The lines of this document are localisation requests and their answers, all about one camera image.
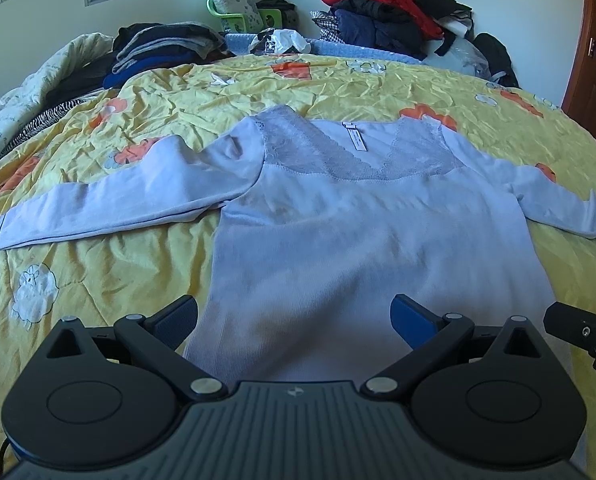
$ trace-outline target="plastic bag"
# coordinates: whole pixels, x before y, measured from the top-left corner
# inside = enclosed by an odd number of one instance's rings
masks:
[[[312,46],[295,30],[268,28],[259,33],[249,45],[252,54],[309,54]]]
[[[456,38],[449,52],[440,57],[434,51],[442,44],[442,41],[427,41],[423,45],[423,51],[427,54],[424,60],[426,65],[454,70],[487,81],[491,78],[487,59],[465,38]]]

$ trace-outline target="light blue blanket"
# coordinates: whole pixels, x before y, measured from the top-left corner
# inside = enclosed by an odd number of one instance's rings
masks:
[[[249,53],[249,45],[256,37],[255,34],[227,34],[225,41],[227,48],[238,56],[244,56]],[[316,56],[339,56],[353,57],[357,59],[380,59],[385,61],[398,61],[401,63],[422,65],[421,61],[404,54],[394,54],[385,50],[376,48],[366,48],[364,46],[348,45],[344,43],[332,43],[323,40],[307,40],[312,44],[311,54]]]

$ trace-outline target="clothing tag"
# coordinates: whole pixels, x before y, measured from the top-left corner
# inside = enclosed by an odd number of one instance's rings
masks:
[[[363,137],[360,136],[360,132],[354,123],[342,123],[342,125],[347,129],[349,132],[349,137],[351,137],[351,141],[354,143],[354,146],[359,152],[366,152],[367,147],[364,145]]]

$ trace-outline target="wrinkled bedspread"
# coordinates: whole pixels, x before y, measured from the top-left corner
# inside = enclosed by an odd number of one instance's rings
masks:
[[[397,62],[243,56],[147,72],[118,95],[106,92],[74,108],[0,161],[0,214],[58,183],[91,182],[133,164],[164,126],[200,150],[275,104],[339,121],[431,117],[494,156],[539,165],[581,198],[596,191],[595,140],[527,92]],[[0,407],[61,316],[96,326],[132,312],[152,314],[183,294],[204,305],[218,220],[219,213],[209,212],[193,223],[0,252]],[[558,299],[596,313],[596,240],[532,222],[530,231]],[[588,471],[596,479],[591,364],[574,350],[575,380],[588,407]],[[0,444],[3,437],[0,427]]]
[[[0,98],[0,152],[43,107],[44,96],[74,70],[111,51],[114,38],[83,34],[51,56],[18,88]]]

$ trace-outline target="pile of clothes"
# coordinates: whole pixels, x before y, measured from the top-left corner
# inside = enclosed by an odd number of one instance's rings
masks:
[[[122,28],[114,41],[116,62],[104,88],[121,88],[133,76],[155,68],[209,64],[233,56],[224,38],[199,23],[137,23]]]
[[[378,48],[425,59],[425,41],[444,40],[442,56],[457,36],[473,30],[472,9],[455,0],[322,0],[329,12],[312,12],[321,39]]]
[[[103,89],[122,88],[129,78],[155,68],[209,64],[233,57],[224,38],[205,25],[135,23],[118,31],[113,51],[77,68],[44,98],[40,113],[0,153],[0,159],[42,130],[56,124],[75,106]]]
[[[473,10],[456,0],[322,0],[320,39],[405,54],[425,64],[519,88],[505,46],[474,38]]]

